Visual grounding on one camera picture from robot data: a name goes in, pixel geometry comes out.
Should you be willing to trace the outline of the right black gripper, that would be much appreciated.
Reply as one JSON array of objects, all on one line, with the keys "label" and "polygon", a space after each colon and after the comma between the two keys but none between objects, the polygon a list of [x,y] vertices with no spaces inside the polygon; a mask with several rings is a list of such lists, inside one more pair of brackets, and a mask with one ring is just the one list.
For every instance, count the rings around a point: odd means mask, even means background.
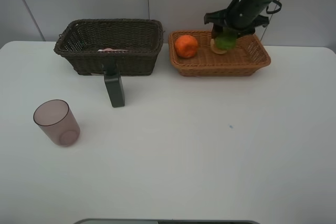
[{"label": "right black gripper", "polygon": [[270,0],[232,0],[226,9],[204,15],[205,24],[213,24],[212,39],[223,33],[223,28],[237,32],[237,38],[253,35],[255,28],[269,24],[269,18],[261,15]]}]

